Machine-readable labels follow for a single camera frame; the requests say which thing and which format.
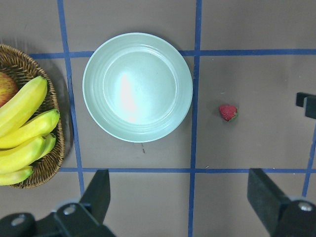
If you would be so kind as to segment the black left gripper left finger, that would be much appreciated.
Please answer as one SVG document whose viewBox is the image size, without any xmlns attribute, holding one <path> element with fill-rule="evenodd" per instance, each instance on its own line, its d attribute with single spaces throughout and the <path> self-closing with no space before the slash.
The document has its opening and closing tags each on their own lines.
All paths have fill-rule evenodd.
<svg viewBox="0 0 316 237">
<path fill-rule="evenodd" d="M 79 201 L 102 224 L 110 205 L 110 178 L 108 170 L 97 170 Z"/>
</svg>

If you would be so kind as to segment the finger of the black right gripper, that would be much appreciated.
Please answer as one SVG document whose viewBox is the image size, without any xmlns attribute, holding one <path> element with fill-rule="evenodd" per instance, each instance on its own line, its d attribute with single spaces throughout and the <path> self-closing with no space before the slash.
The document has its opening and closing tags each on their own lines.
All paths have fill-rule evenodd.
<svg viewBox="0 0 316 237">
<path fill-rule="evenodd" d="M 304 115 L 316 118 L 316 96 L 309 93 L 296 93 L 296 106 L 304 108 Z"/>
</svg>

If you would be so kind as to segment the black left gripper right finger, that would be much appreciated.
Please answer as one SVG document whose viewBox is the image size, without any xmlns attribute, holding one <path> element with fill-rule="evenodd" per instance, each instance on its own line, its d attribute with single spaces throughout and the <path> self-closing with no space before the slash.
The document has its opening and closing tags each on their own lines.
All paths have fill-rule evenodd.
<svg viewBox="0 0 316 237">
<path fill-rule="evenodd" d="M 273 235 L 290 205 L 290 198 L 260 168 L 251 168 L 248 173 L 247 199 L 257 217 Z"/>
</svg>

